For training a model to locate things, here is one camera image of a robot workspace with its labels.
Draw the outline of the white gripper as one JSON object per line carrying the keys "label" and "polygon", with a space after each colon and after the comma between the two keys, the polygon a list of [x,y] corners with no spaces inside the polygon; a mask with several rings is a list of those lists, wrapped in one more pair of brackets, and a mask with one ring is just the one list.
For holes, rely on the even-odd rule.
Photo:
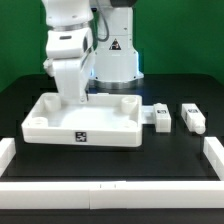
{"label": "white gripper", "polygon": [[86,53],[81,58],[48,58],[44,62],[44,69],[55,79],[58,93],[63,100],[86,103],[86,90],[94,63],[94,54]]}

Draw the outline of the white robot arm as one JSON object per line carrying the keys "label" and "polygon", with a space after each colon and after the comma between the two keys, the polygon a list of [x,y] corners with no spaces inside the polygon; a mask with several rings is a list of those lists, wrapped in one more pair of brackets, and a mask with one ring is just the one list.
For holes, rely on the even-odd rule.
{"label": "white robot arm", "polygon": [[133,46],[137,0],[42,0],[49,27],[46,72],[60,97],[84,103],[88,86],[130,88],[143,79]]}

